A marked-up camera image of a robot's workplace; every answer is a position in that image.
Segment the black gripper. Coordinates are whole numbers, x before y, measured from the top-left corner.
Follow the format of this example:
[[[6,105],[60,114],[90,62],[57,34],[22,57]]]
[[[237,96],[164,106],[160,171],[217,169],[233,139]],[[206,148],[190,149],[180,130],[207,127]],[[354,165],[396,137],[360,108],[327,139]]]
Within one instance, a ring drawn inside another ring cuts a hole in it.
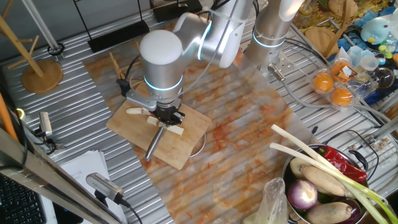
[[[185,114],[180,112],[175,106],[162,104],[157,105],[154,116],[159,120],[161,125],[165,126],[181,124],[185,118]]]

